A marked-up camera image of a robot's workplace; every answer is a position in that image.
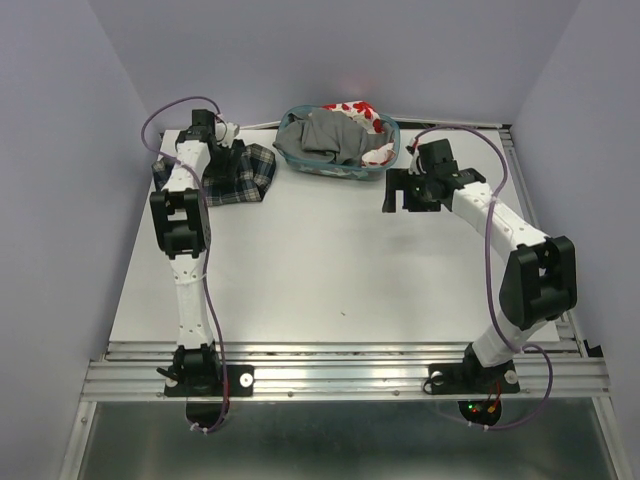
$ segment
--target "black mounting base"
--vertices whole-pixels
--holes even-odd
[[[229,381],[229,397],[251,397],[253,395],[253,365],[229,365],[227,375]],[[251,384],[246,387],[240,382],[244,374],[251,376]],[[205,383],[178,383],[170,387],[165,385],[165,397],[222,397],[222,381],[208,381]]]
[[[517,381],[508,383],[505,379],[504,372],[509,370],[515,373],[516,369],[512,361],[500,365],[500,372],[496,371],[491,375],[490,381],[479,382],[479,377],[470,378],[465,375],[464,364],[433,363],[429,365],[430,377],[425,382],[424,389],[430,395],[486,395],[492,385],[499,383],[502,393],[518,393],[520,384]]]

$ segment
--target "red and white cloth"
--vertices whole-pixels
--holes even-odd
[[[375,109],[367,102],[333,103],[325,105],[322,108],[331,110],[332,112],[344,113],[358,125],[363,127],[369,134],[384,133],[380,115],[378,115],[378,112],[376,112]],[[389,142],[377,150],[371,150],[370,152],[362,155],[362,166],[379,167],[386,165],[393,160],[394,156],[395,152],[393,151],[393,142]]]

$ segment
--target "metal panel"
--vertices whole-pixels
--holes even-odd
[[[504,421],[537,400],[505,402]],[[553,400],[536,421],[484,433],[437,403],[234,403],[220,432],[190,432],[180,404],[101,404],[82,479],[615,478],[588,399]]]

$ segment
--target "cable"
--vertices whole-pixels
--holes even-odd
[[[496,155],[498,155],[498,158],[500,159],[500,164],[502,165],[502,180],[494,190],[493,196],[491,197],[491,200],[489,202],[489,210],[487,212],[487,224],[486,224],[486,230],[484,235],[484,272],[485,272],[485,286],[486,286],[486,292],[487,292],[487,303],[489,306],[489,316],[491,317],[491,323],[493,324],[493,327],[495,328],[496,333],[498,334],[500,339],[504,342],[504,344],[507,347],[509,347],[509,350],[511,350],[513,353],[521,353],[525,349],[536,350],[538,353],[540,353],[544,357],[545,361],[547,362],[547,368],[549,370],[549,382],[547,383],[547,390],[545,391],[544,396],[542,397],[542,400],[540,401],[538,406],[530,414],[526,415],[525,417],[523,417],[518,421],[508,423],[506,425],[494,425],[493,427],[489,427],[485,425],[483,427],[485,430],[508,430],[511,428],[519,427],[520,425],[523,425],[528,421],[530,421],[531,419],[533,419],[534,417],[536,417],[546,405],[547,400],[551,395],[551,389],[553,388],[553,365],[551,365],[551,359],[549,358],[549,355],[547,354],[547,352],[545,352],[541,346],[536,345],[535,343],[525,343],[522,346],[522,349],[519,349],[513,343],[511,343],[509,339],[504,335],[502,330],[500,329],[500,325],[498,325],[498,318],[496,316],[495,305],[493,304],[493,287],[491,285],[491,227],[493,225],[493,211],[495,209],[496,200],[498,200],[498,195],[500,194],[504,186],[507,184],[507,180],[509,178],[509,168],[507,166],[507,161],[504,158],[504,155],[502,154],[500,149],[495,145],[495,143],[493,143],[487,136],[480,133],[476,129],[473,129],[464,125],[440,125],[440,126],[431,127],[431,128],[422,130],[420,133],[418,133],[415,136],[415,139],[412,145],[413,148],[417,148],[418,139],[421,136],[429,132],[434,132],[436,130],[464,130],[465,132],[469,132],[475,135],[476,137],[484,140],[484,142],[491,147],[491,149],[496,153]]]
[[[491,385],[489,387],[489,396],[487,397],[487,399],[484,401],[484,403],[487,403],[489,401],[491,401],[491,397],[493,397],[493,385]]]
[[[496,382],[496,386],[498,387],[498,395],[496,396],[496,400],[495,402],[493,402],[493,405],[491,405],[489,407],[489,413],[493,413],[496,411],[496,408],[498,408],[498,404],[500,403],[500,397],[502,396],[502,387],[500,387],[500,382]]]
[[[147,120],[144,122],[144,124],[142,125],[142,129],[140,130],[140,138],[142,139],[142,144],[145,146],[145,148],[157,155],[160,155],[164,158],[168,158],[169,160],[171,160],[173,162],[174,165],[178,165],[182,168],[184,168],[187,172],[189,172],[191,174],[191,176],[193,177],[194,181],[196,182],[196,185],[198,186],[198,190],[200,190],[200,194],[202,197],[202,201],[204,202],[204,207],[205,210],[208,209],[207,207],[207,192],[205,191],[202,182],[200,181],[200,179],[198,178],[198,174],[193,170],[193,168],[191,168],[189,165],[185,165],[183,164],[180,160],[178,160],[176,157],[174,157],[173,155],[169,155],[168,153],[165,153],[161,150],[156,150],[155,148],[151,147],[149,145],[149,143],[147,142],[146,139],[146,130],[147,130],[147,126],[149,125],[149,123],[151,123],[151,121],[156,118],[160,113],[164,112],[165,110],[173,107],[174,105],[178,105],[180,103],[184,103],[184,102],[188,102],[190,100],[204,100],[205,102],[209,102],[210,104],[212,104],[215,108],[216,108],[216,113],[214,114],[216,116],[216,119],[224,122],[224,120],[222,120],[220,118],[220,107],[218,107],[218,104],[216,102],[214,102],[213,100],[211,100],[208,97],[201,97],[201,96],[192,96],[192,97],[185,97],[185,98],[181,98],[179,100],[176,100],[174,102],[168,103],[163,107],[160,107],[158,110],[156,110],[155,112],[153,112],[151,115],[149,115],[149,118],[147,118]],[[229,402],[229,381],[228,381],[228,376],[227,376],[227,358],[225,355],[225,350],[224,350],[224,340],[222,339],[222,329],[220,328],[220,322],[218,321],[218,316],[216,315],[216,311],[213,308],[213,301],[211,300],[211,293],[209,292],[209,283],[207,280],[207,267],[209,266],[209,253],[211,252],[210,249],[207,249],[207,253],[205,254],[204,257],[204,266],[202,268],[202,274],[204,276],[203,278],[203,286],[204,286],[204,295],[205,298],[207,300],[207,306],[209,307],[209,311],[211,312],[211,316],[213,317],[213,323],[216,327],[216,333],[218,334],[218,345],[220,346],[220,363],[222,364],[222,409],[220,410],[220,415],[218,416],[218,419],[216,420],[216,422],[209,428],[203,428],[200,427],[198,424],[194,424],[192,422],[190,422],[189,420],[187,420],[187,422],[189,422],[191,429],[192,430],[196,430],[199,432],[204,433],[205,435],[208,433],[213,433],[215,432],[220,425],[222,425],[222,422],[224,422],[225,416],[227,415],[227,413],[229,412],[229,407],[230,407],[230,402]]]

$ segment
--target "screw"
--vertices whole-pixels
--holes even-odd
[[[442,372],[435,371],[431,373],[431,383],[437,386],[444,384],[444,378],[443,378]]]
[[[251,385],[253,385],[253,375],[251,375],[250,373],[243,373],[242,375],[240,375],[240,385],[242,385],[244,388],[249,388]]]
[[[509,385],[515,385],[518,383],[518,374],[513,370],[507,370],[504,374],[504,379]]]

